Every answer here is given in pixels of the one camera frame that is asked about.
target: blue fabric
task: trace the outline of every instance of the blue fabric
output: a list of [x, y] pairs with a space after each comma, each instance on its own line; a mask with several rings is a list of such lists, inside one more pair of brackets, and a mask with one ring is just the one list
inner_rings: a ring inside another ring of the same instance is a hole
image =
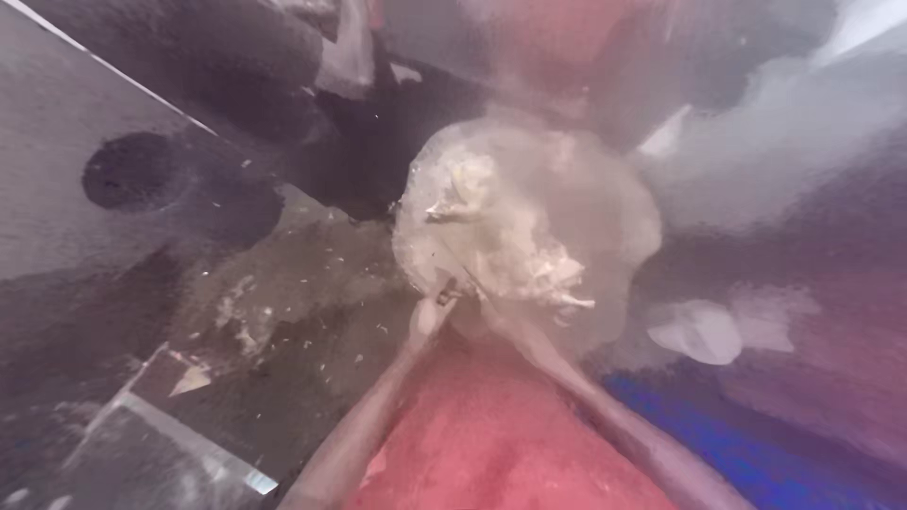
[[604, 387], [650, 423], [702, 456], [760, 510], [902, 510], [815, 461], [754, 439], [688, 402], [626, 376]]

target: circular hole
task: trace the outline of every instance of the circular hole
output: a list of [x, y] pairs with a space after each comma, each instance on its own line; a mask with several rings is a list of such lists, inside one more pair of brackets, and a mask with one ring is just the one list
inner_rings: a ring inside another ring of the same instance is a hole
[[167, 137], [136, 132], [105, 142], [85, 165], [85, 196], [112, 211], [153, 211], [180, 195], [180, 168]]

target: white object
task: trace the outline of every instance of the white object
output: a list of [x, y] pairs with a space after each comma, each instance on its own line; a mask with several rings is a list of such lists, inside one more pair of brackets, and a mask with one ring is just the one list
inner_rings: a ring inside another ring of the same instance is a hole
[[734, 317], [711, 301], [667, 305], [655, 310], [653, 318], [648, 332], [655, 343], [700, 363], [728, 365], [743, 350]]

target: red clothing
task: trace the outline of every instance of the red clothing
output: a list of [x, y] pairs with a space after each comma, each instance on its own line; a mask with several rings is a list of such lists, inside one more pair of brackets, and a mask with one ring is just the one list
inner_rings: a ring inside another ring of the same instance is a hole
[[672, 509], [515, 352], [448, 343], [347, 509]]

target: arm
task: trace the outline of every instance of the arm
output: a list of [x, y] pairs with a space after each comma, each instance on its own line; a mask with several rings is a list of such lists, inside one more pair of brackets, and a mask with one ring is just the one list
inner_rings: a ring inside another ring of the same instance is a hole
[[555, 378], [596, 418], [601, 434], [684, 510], [751, 510], [722, 476], [676, 439], [573, 369]]
[[318, 447], [279, 510], [335, 510], [343, 505], [384, 439], [406, 376], [431, 347], [454, 303], [439, 306], [435, 298], [419, 301], [409, 338], [396, 360]]
[[682, 510], [752, 510], [721, 475], [676, 439], [627, 409], [589, 380], [555, 348], [545, 333], [525, 319], [505, 319], [494, 306], [483, 314], [490, 327], [509, 339], [537, 368], [581, 402], [601, 434], [645, 473]]

